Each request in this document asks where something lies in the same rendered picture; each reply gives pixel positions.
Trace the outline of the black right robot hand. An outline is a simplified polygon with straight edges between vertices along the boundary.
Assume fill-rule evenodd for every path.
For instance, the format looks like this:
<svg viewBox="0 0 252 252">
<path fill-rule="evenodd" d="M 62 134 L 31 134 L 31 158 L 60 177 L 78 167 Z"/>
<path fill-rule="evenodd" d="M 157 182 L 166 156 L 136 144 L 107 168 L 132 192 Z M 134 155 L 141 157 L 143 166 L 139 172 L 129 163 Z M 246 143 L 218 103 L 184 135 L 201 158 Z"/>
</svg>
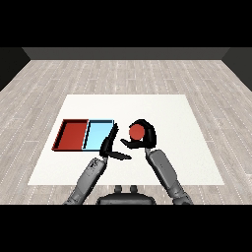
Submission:
<svg viewBox="0 0 252 252">
<path fill-rule="evenodd" d="M 121 139 L 121 142 L 129 149 L 154 148 L 157 144 L 157 134 L 154 126 L 145 119 L 138 119 L 129 126 L 129 130 L 134 124 L 140 124 L 145 128 L 145 136 L 140 141 L 130 138 L 129 141 Z"/>
</svg>

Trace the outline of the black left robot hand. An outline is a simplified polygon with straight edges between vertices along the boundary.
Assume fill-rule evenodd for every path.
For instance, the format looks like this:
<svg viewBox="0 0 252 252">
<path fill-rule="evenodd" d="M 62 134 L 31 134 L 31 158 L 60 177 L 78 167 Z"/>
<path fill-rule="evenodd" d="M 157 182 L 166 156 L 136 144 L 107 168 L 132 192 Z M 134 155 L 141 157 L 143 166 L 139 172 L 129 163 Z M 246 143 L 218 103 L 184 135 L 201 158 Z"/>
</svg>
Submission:
<svg viewBox="0 0 252 252">
<path fill-rule="evenodd" d="M 118 133 L 118 125 L 114 124 L 112 126 L 108 136 L 104 138 L 104 140 L 100 146 L 99 155 L 103 158 L 116 158 L 119 160 L 131 159 L 131 157 L 128 155 L 124 155 L 119 152 L 114 152 L 112 150 L 113 142 L 116 138 L 117 133 Z"/>
</svg>

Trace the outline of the light blue shallow open box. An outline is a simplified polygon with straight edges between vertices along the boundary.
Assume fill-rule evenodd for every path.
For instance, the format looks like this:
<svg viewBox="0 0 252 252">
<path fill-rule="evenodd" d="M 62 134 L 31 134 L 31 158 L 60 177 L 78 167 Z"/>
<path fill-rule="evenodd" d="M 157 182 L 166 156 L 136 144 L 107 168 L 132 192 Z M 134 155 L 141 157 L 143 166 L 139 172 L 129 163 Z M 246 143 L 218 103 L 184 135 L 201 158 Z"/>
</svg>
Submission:
<svg viewBox="0 0 252 252">
<path fill-rule="evenodd" d="M 112 119 L 91 119 L 85 133 L 82 150 L 84 152 L 98 152 L 113 125 Z"/>
</svg>

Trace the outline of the red shallow open box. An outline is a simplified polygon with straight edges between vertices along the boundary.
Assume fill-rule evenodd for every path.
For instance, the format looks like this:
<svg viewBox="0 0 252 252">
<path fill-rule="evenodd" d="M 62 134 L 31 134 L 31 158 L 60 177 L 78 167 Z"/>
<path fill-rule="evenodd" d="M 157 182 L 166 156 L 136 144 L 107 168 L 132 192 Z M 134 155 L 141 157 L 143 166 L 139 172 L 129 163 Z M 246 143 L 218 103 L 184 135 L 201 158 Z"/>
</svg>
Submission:
<svg viewBox="0 0 252 252">
<path fill-rule="evenodd" d="M 52 151 L 81 152 L 88 122 L 88 119 L 64 119 L 55 138 Z"/>
</svg>

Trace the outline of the dark grey robot body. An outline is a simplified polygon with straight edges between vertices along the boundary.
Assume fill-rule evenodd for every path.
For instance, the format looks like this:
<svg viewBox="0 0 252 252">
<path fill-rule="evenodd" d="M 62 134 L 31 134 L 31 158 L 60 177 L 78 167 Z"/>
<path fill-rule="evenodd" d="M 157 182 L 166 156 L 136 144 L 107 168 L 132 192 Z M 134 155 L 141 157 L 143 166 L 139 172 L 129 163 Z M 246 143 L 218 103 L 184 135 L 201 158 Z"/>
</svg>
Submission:
<svg viewBox="0 0 252 252">
<path fill-rule="evenodd" d="M 99 197 L 96 201 L 97 205 L 155 205 L 156 201 L 153 197 L 140 194 L 136 185 L 130 186 L 129 193 L 122 192 L 122 186 L 116 185 L 114 192 L 103 197 Z"/>
</svg>

